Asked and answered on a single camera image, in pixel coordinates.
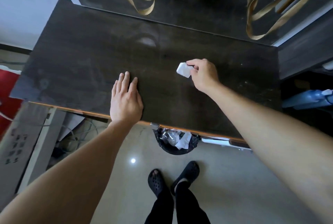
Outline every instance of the foot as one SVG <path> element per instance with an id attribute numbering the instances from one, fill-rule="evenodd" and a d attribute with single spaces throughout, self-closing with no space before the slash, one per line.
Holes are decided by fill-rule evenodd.
<path id="1" fill-rule="evenodd" d="M 149 173 L 148 185 L 156 197 L 158 197 L 161 191 L 168 189 L 162 173 L 158 169 L 154 169 Z"/>
<path id="2" fill-rule="evenodd" d="M 181 173 L 181 175 L 173 182 L 173 184 L 171 185 L 171 193 L 173 195 L 175 195 L 176 192 L 176 186 L 178 183 L 183 182 L 183 181 L 187 181 L 189 184 L 192 184 L 194 180 L 197 179 L 197 177 L 199 176 L 200 173 L 200 169 L 199 169 L 199 165 L 196 161 L 190 161 L 185 169 L 183 170 L 183 172 Z"/>

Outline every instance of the wall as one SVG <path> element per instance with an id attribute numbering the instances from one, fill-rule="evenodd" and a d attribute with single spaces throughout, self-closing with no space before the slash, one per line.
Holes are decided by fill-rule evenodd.
<path id="1" fill-rule="evenodd" d="M 0 44 L 32 50 L 57 1 L 0 0 Z"/>

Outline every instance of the dark wooden table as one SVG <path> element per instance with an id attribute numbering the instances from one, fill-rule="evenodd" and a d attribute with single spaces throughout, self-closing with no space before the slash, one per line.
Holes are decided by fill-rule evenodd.
<path id="1" fill-rule="evenodd" d="M 280 109 L 277 48 L 108 13 L 59 0 L 11 96 L 108 116 L 119 73 L 139 78 L 142 120 L 170 128 L 241 135 L 180 62 L 207 58 L 223 84 Z"/>

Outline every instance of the black pants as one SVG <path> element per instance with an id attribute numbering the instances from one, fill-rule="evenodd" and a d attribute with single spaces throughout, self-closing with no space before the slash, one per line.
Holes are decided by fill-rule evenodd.
<path id="1" fill-rule="evenodd" d="M 198 201 L 184 181 L 176 188 L 176 211 L 178 224 L 210 224 L 206 213 L 199 207 Z M 173 217 L 173 198 L 168 190 L 162 191 L 155 201 L 145 224 L 171 224 Z"/>

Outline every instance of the tiled floor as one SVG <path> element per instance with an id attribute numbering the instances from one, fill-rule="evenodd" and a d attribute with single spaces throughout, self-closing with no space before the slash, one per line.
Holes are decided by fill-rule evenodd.
<path id="1" fill-rule="evenodd" d="M 156 199 L 147 183 L 149 172 L 159 168 L 170 185 L 191 160 L 199 163 L 200 175 L 190 189 L 212 224 L 318 223 L 250 151 L 199 143 L 191 153 L 173 156 L 159 147 L 151 129 L 139 125 L 120 148 L 91 223 L 144 223 Z"/>

